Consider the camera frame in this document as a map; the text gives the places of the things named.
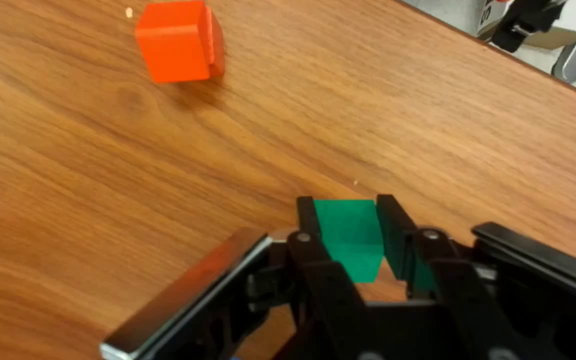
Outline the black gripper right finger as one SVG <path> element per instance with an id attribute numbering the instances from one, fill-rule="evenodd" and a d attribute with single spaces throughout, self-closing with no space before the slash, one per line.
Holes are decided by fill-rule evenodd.
<path id="1" fill-rule="evenodd" d="M 503 314 L 476 266 L 441 228 L 418 226 L 391 197 L 376 198 L 384 257 L 410 299 L 436 300 L 470 360 L 493 360 L 503 349 Z"/>

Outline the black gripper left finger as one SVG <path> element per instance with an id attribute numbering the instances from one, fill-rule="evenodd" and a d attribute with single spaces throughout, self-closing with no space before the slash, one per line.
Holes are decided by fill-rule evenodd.
<path id="1" fill-rule="evenodd" d="M 360 336 L 368 321 L 365 300 L 321 241 L 314 198 L 300 197 L 296 213 L 299 230 L 289 237 L 296 335 L 286 344 L 286 360 L 358 360 L 367 350 Z"/>

